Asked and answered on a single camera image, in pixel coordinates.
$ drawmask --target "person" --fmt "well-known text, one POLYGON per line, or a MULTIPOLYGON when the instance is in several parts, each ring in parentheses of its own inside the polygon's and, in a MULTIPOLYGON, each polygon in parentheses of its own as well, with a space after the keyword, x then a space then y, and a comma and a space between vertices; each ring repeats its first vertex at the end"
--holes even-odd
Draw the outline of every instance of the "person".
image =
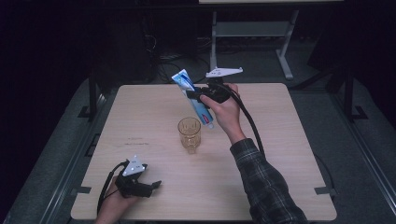
MULTIPOLYGON (((238 87, 228 85, 235 93, 238 87)), ((254 142, 246 138, 242 131, 239 115, 240 108, 230 97, 219 104, 201 95, 201 101, 208 105, 216 115, 219 126, 226 132, 231 142, 231 153, 240 172, 245 193, 250 203, 250 214, 255 223, 307 223, 304 212, 290 197, 288 185, 282 174, 260 153, 254 142)), ((107 193, 117 190, 113 183, 107 193)), ((123 199, 115 192, 103 202, 95 223, 113 223, 123 212, 137 201, 136 197, 123 199)))

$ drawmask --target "hand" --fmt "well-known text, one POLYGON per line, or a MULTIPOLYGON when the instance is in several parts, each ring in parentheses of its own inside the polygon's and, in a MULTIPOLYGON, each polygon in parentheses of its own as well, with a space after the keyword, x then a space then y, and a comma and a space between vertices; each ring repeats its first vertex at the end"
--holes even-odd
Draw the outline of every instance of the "hand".
POLYGON ((114 176, 110 188, 106 192, 106 198, 102 203, 95 224, 112 224, 117 222, 124 212, 138 201, 138 197, 124 198, 116 186, 117 177, 114 176))
MULTIPOLYGON (((238 92, 238 87, 235 84, 224 83, 224 85, 238 92)), ((222 104, 217 103, 205 95, 201 95, 200 99, 215 112, 216 120, 223 131, 227 133, 231 144, 246 138, 239 123, 240 108, 233 97, 230 97, 222 104)))

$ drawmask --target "finger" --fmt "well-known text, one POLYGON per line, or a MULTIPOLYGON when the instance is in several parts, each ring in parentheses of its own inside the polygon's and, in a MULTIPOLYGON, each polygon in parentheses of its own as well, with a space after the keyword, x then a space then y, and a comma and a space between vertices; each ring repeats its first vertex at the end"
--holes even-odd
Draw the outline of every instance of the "finger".
POLYGON ((201 95, 200 99, 201 99, 202 103, 204 103, 205 105, 209 106, 212 109, 219 104, 218 102, 210 99, 209 97, 207 97, 205 95, 201 95))
POLYGON ((228 86, 231 88, 231 90, 238 92, 238 86, 233 83, 223 83, 225 86, 228 86))

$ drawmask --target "wooden table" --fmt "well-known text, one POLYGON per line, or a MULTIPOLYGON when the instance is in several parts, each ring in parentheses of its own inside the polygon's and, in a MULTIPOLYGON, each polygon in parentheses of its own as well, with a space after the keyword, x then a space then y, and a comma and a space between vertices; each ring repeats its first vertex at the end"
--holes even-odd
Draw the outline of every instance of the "wooden table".
MULTIPOLYGON (((285 177, 290 194, 309 220, 333 220, 336 212, 325 187, 304 129, 283 84, 239 84, 239 92, 253 117, 266 157, 285 177)), ((124 218, 135 220, 251 220, 230 142, 215 128, 202 127, 196 154, 180 143, 177 124, 196 117, 176 85, 122 86, 72 208, 74 219, 95 219, 96 205, 108 173, 121 161, 137 155, 148 169, 139 181, 161 180, 150 198, 143 198, 124 218)), ((245 134, 254 139, 241 113, 245 134)))

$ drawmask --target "plaid shirt sleeve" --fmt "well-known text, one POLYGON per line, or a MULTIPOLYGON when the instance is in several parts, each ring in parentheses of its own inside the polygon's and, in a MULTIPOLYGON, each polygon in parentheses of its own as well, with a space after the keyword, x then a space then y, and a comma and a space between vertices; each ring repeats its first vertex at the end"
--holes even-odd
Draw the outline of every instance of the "plaid shirt sleeve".
POLYGON ((233 144, 230 150, 256 223, 307 223, 304 212, 290 197, 282 174, 265 159, 251 139, 233 144))

